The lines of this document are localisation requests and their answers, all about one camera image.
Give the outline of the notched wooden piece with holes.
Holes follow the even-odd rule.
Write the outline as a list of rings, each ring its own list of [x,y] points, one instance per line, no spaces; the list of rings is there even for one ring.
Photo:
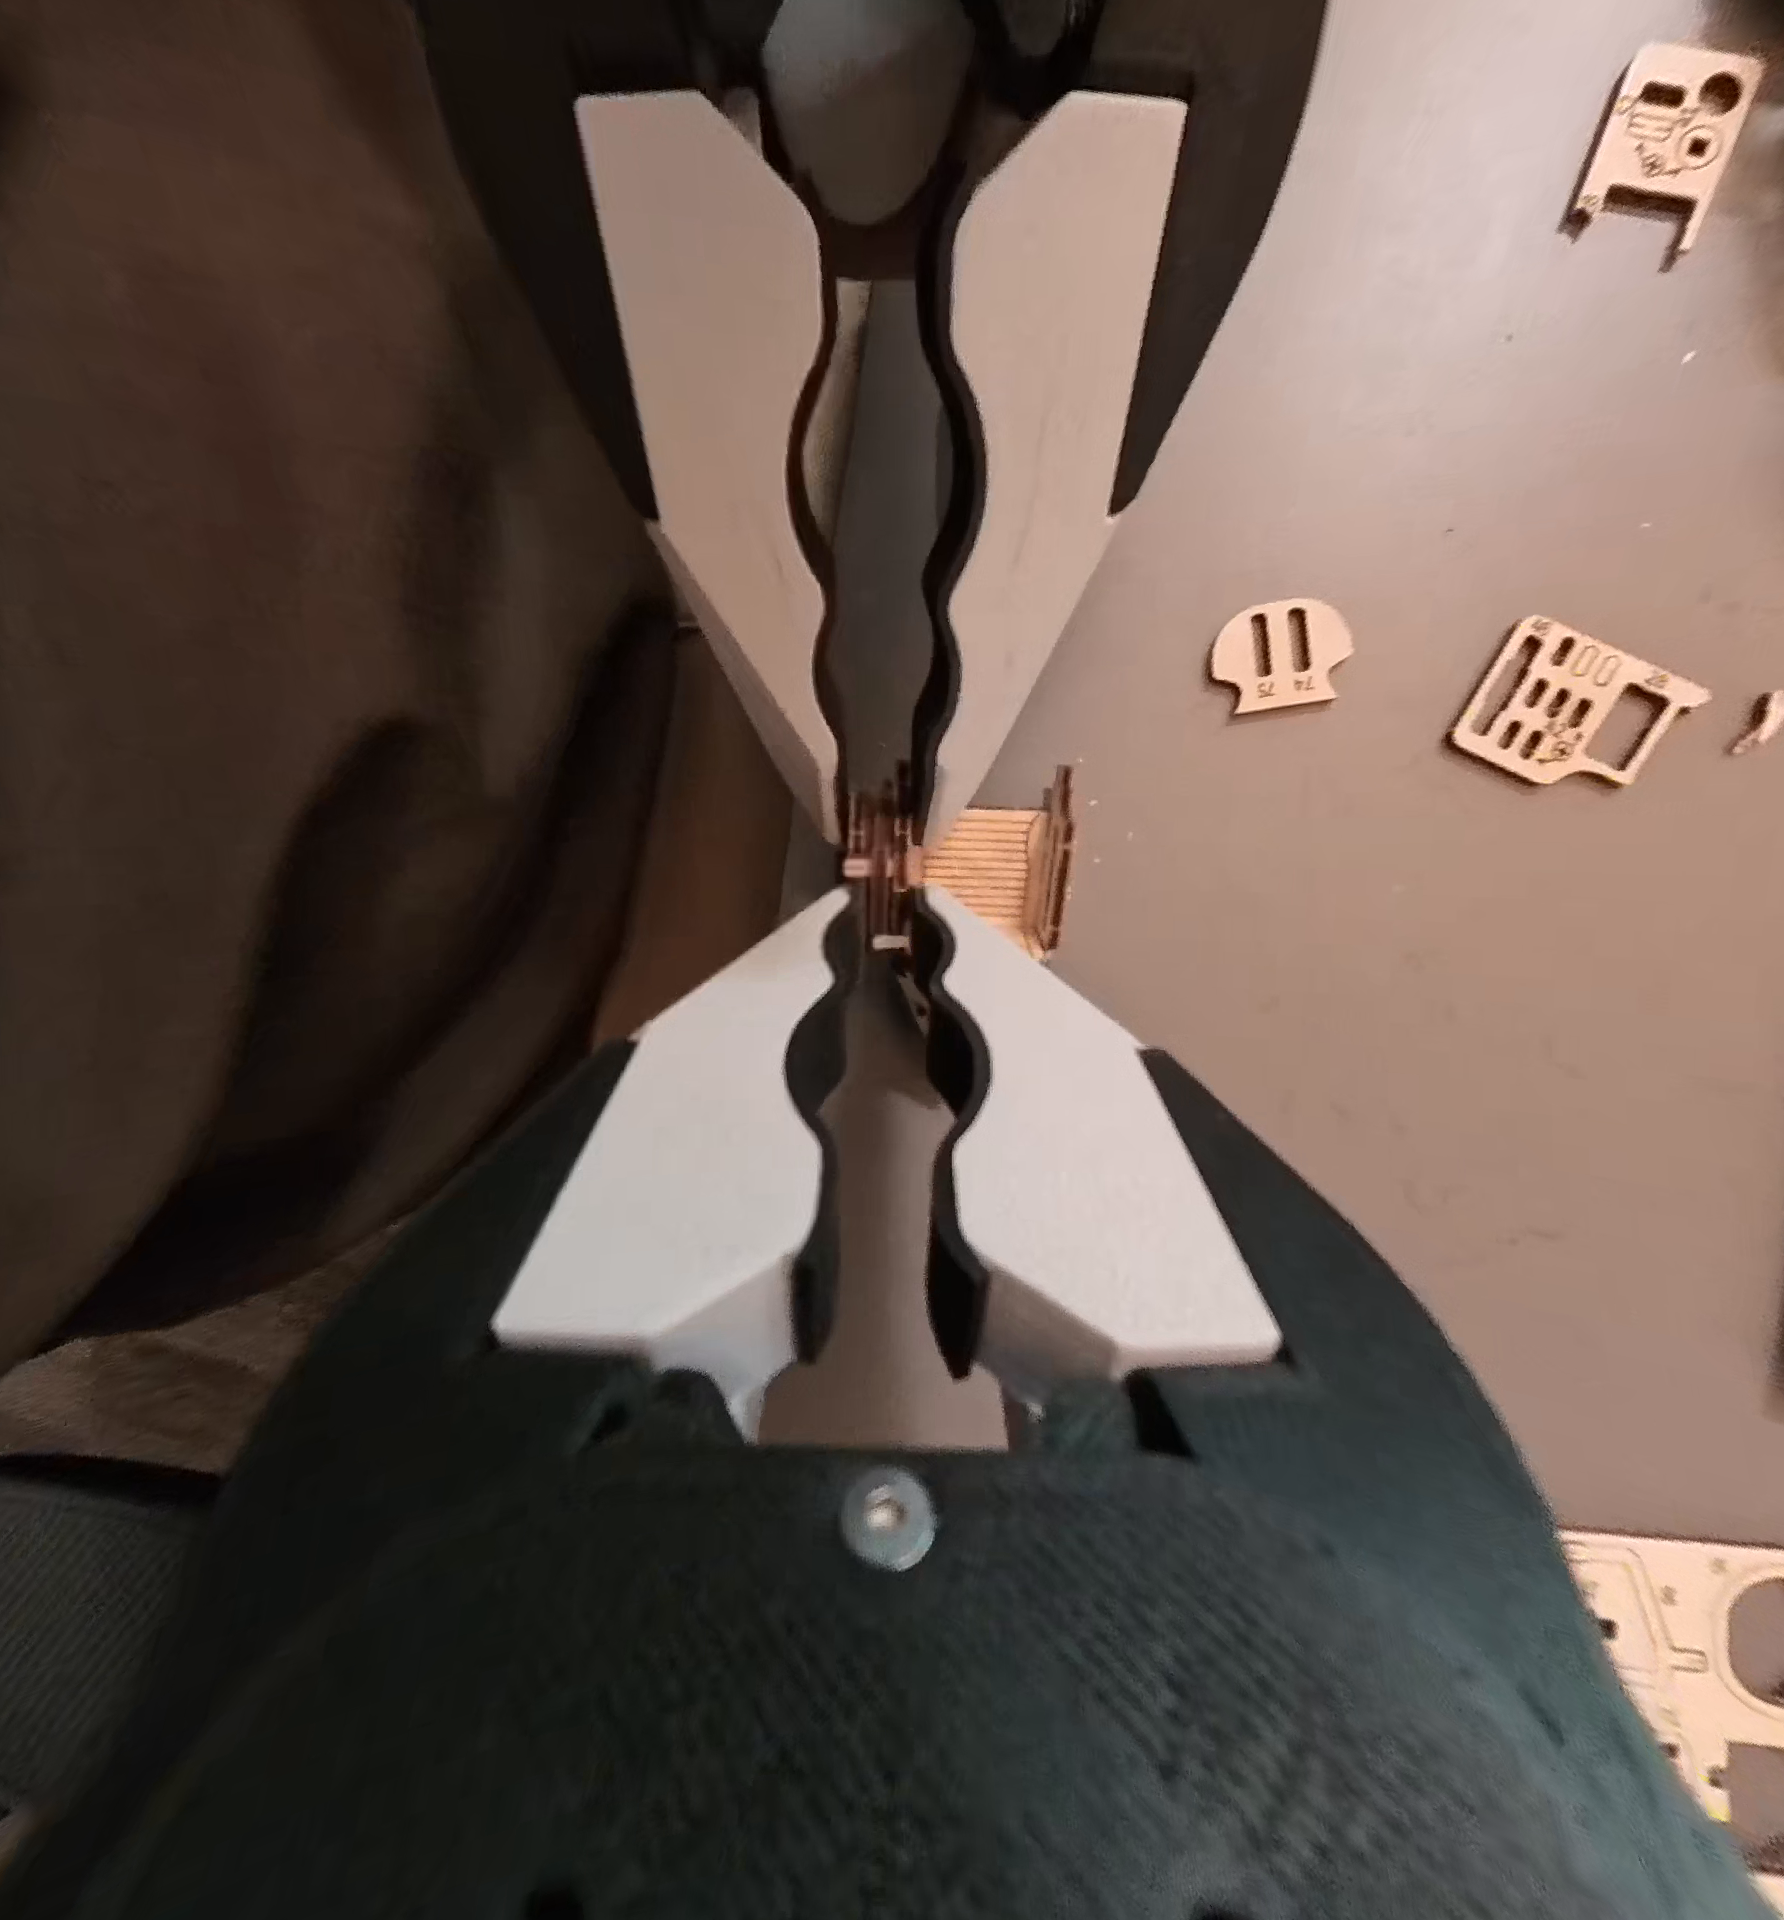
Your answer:
[[[1609,213],[1673,220],[1661,272],[1695,245],[1765,79],[1765,59],[1692,41],[1649,41],[1598,117],[1562,220],[1582,235]]]

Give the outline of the rounded two-slot wooden piece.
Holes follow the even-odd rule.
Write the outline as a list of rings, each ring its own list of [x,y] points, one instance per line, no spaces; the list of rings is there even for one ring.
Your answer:
[[[1343,615],[1297,594],[1244,609],[1214,635],[1205,679],[1233,695],[1233,715],[1326,706],[1336,669],[1355,652]]]

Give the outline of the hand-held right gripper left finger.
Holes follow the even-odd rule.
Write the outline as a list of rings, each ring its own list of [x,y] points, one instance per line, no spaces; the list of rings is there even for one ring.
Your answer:
[[[832,885],[629,1042],[495,1310],[502,1348],[708,1379],[752,1441],[830,1339],[860,919]]]

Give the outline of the small wooden puzzle model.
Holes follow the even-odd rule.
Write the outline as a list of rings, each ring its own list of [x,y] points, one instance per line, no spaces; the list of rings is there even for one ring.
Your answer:
[[[1074,766],[1059,765],[1035,806],[969,806],[932,847],[915,826],[908,766],[838,811],[841,876],[860,901],[872,952],[885,957],[915,1023],[929,1002],[913,970],[913,905],[949,893],[1032,963],[1060,945],[1074,864]]]

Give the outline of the dark textured cushion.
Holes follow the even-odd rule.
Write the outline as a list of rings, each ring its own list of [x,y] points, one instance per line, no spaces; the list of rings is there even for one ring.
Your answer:
[[[0,1456],[0,1808],[59,1802],[99,1761],[180,1598],[219,1475]]]

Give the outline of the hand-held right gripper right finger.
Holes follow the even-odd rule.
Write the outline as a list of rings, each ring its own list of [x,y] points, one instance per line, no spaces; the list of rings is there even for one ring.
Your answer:
[[[913,989],[949,1112],[924,1279],[949,1375],[1039,1413],[1074,1382],[1278,1359],[1144,1044],[942,885],[913,907]]]

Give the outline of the person's dark brown trousers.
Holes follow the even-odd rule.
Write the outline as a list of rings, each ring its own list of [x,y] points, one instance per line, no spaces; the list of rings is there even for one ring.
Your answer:
[[[417,1210],[792,803],[411,5],[0,5],[0,1382]]]

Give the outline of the slotted rectangular wooden piece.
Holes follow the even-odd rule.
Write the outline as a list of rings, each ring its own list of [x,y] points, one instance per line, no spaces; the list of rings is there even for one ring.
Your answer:
[[[1704,685],[1534,615],[1505,634],[1447,744],[1534,787],[1586,778],[1626,790],[1673,726],[1709,702]]]

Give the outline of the wooden puzzle part sheet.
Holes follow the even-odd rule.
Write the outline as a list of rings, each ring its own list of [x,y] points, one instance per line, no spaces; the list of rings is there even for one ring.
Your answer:
[[[1784,1600],[1784,1548],[1569,1528],[1560,1535],[1609,1663],[1695,1804],[1735,1842],[1754,1757],[1784,1775],[1784,1681],[1752,1685],[1738,1611]],[[1784,1832],[1747,1847],[1762,1898],[1784,1916]]]

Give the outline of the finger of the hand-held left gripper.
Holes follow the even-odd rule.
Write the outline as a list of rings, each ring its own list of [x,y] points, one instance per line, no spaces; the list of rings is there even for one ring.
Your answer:
[[[703,92],[588,94],[577,134],[649,532],[792,795],[838,840],[841,746],[818,685],[830,564],[804,471],[830,348],[813,215]]]
[[[926,819],[1000,755],[1102,561],[1185,104],[1071,92],[979,179],[946,252],[946,355],[972,431],[946,567],[948,714]]]

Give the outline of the grey woven chair seat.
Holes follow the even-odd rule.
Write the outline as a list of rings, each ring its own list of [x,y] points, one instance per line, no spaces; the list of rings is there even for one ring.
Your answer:
[[[69,1454],[219,1473],[361,1279],[327,1265],[166,1331],[76,1339],[0,1379],[0,1456]]]

